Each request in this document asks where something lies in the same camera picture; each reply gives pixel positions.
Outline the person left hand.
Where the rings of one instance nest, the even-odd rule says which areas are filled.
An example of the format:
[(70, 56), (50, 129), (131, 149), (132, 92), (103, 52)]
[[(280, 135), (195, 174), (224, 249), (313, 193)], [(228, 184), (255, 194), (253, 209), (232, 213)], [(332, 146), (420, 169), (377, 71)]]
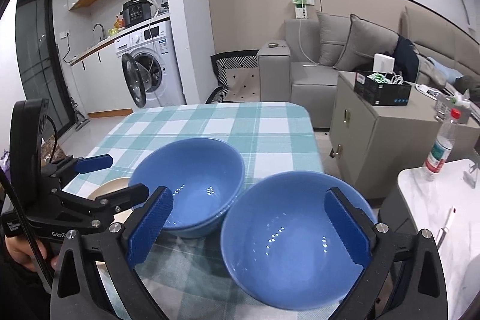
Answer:
[[(50, 260), (50, 265), (53, 269), (57, 266), (58, 257), (47, 257), (47, 249), (45, 248), (44, 244), (36, 239), (38, 248), (41, 252), (42, 257), (45, 260)], [(28, 243), (28, 240), (24, 236), (16, 236), (16, 237), (6, 237), (5, 244), (7, 251), (9, 252), (11, 258), (21, 264), (26, 269), (35, 272), (36, 268), (33, 263), (34, 254)]]

